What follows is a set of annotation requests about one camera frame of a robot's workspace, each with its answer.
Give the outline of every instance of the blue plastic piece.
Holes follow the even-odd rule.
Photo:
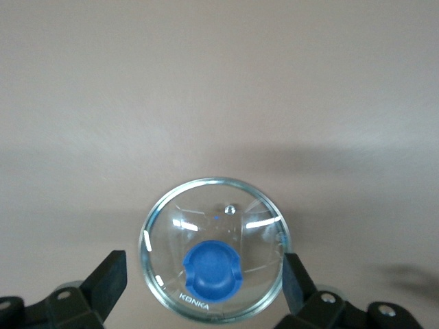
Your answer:
[[[230,299],[242,285],[239,254],[227,243],[204,241],[186,254],[186,288],[199,300],[220,303]]]

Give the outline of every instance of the metal screw head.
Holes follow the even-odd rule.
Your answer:
[[[234,206],[229,205],[224,209],[224,212],[226,213],[226,215],[233,215],[236,212],[236,209]]]
[[[64,298],[68,298],[70,297],[70,291],[63,291],[61,293],[58,294],[58,296],[56,296],[56,298],[58,298],[59,300],[63,300]]]
[[[394,317],[396,315],[396,312],[393,308],[384,304],[378,306],[378,310],[381,312],[382,315],[385,315],[386,317]]]
[[[5,310],[9,306],[11,306],[11,302],[9,300],[6,300],[3,303],[0,303],[0,310]]]
[[[330,293],[323,293],[321,295],[322,301],[325,303],[334,304],[335,303],[335,297],[332,296]]]

